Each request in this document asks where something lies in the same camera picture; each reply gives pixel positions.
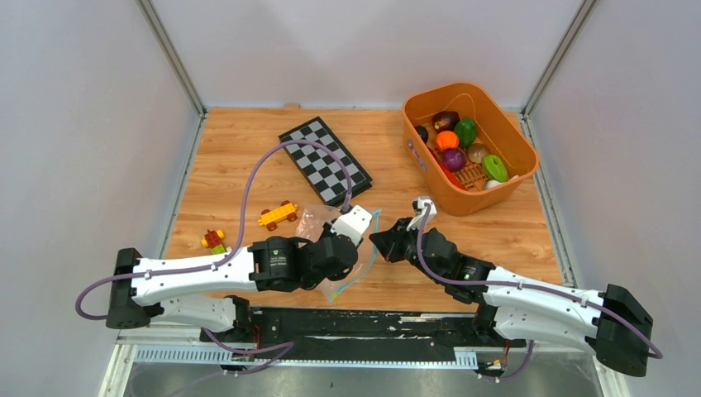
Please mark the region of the dark purple toy apple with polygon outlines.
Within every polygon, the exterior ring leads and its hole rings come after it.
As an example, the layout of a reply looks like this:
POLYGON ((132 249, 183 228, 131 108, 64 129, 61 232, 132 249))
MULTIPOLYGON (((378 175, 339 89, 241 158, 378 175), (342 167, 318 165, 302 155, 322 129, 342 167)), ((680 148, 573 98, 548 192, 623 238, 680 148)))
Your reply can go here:
POLYGON ((435 132, 453 131, 460 122, 461 117, 457 111, 444 110, 432 116, 432 128, 435 132))

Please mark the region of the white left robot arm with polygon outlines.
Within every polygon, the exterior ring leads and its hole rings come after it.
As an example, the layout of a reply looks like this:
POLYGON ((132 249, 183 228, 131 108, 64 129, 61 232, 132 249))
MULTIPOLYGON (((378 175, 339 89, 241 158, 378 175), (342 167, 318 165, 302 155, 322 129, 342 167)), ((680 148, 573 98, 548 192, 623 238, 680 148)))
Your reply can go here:
POLYGON ((224 332, 245 341, 253 331, 247 300, 235 295, 208 298, 208 292, 294 292, 312 290, 324 280, 343 280, 358 261, 358 246, 370 219, 338 218, 320 238, 269 237, 224 254, 176 260, 152 260, 134 248, 117 254, 106 325, 141 328, 152 322, 174 322, 224 332))

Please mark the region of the small dark toy plum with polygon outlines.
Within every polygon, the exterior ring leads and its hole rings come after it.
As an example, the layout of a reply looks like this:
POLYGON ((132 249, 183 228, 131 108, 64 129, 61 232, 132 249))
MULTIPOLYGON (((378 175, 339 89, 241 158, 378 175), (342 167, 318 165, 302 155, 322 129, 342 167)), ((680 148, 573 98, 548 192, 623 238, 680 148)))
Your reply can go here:
POLYGON ((424 126, 415 126, 415 131, 421 138, 422 142, 426 144, 429 138, 428 130, 424 126))

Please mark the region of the clear zip top bag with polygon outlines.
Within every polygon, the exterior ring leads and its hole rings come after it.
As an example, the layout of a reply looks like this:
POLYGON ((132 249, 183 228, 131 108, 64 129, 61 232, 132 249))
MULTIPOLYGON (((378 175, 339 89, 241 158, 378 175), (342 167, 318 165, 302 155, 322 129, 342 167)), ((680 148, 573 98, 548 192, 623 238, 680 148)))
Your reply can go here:
POLYGON ((335 303, 344 290, 359 282, 377 259, 379 252, 370 234, 378 230, 379 215, 376 210, 361 216, 369 226, 356 245, 349 237, 331 232, 332 223, 341 216, 338 208, 311 205, 303 210, 295 236, 314 243, 312 264, 322 277, 315 290, 328 302, 335 303))

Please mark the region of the orange plastic basket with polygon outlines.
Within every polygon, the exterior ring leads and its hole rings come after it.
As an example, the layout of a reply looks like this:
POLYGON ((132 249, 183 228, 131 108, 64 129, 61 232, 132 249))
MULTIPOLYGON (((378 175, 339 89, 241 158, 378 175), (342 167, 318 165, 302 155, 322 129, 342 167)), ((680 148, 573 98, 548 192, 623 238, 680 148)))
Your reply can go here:
POLYGON ((403 147, 427 182, 433 201, 450 215, 469 215, 508 199, 539 166, 539 156, 533 145, 477 84, 459 81, 416 93, 406 99, 401 114, 404 122, 403 147), (436 152, 433 143, 429 141, 424 144, 415 131, 415 126, 424 126, 434 136, 432 116, 444 110, 457 111, 460 116, 476 121, 479 128, 477 142, 484 143, 491 153, 504 162, 510 177, 508 182, 483 190, 485 174, 481 167, 472 165, 468 167, 469 171, 474 171, 481 180, 469 186, 469 178, 462 178, 461 183, 466 191, 449 182, 428 150, 432 148, 436 152))

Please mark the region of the green toy pepper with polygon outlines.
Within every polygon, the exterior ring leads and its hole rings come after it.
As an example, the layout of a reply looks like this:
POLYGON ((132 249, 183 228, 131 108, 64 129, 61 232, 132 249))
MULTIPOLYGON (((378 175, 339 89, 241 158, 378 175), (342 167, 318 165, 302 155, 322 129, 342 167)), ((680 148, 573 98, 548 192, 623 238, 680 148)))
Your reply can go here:
POLYGON ((467 148, 476 140, 479 128, 472 118, 464 117, 456 123, 453 132, 459 138, 459 147, 467 148))

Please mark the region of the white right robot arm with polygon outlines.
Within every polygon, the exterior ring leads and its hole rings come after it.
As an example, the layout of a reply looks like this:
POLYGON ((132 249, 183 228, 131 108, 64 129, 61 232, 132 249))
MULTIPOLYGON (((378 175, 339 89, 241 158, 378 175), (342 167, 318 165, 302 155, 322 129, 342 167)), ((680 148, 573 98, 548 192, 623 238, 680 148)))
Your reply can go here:
POLYGON ((633 377, 647 373, 653 319, 620 285, 604 291, 573 289, 522 277, 502 266, 459 252, 433 228, 419 232, 408 218, 370 235, 390 263, 407 261, 445 293, 477 304, 472 333, 477 342, 532 340, 592 354, 606 367, 633 377))

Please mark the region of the orange toy fruit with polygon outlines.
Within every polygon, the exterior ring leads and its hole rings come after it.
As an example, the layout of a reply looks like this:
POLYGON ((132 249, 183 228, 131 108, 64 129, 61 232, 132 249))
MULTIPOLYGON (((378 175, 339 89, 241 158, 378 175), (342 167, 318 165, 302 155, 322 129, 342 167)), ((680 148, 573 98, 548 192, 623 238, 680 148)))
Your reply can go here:
POLYGON ((436 135, 435 147, 439 151, 448 151, 460 147, 460 138, 453 131, 442 131, 436 135))

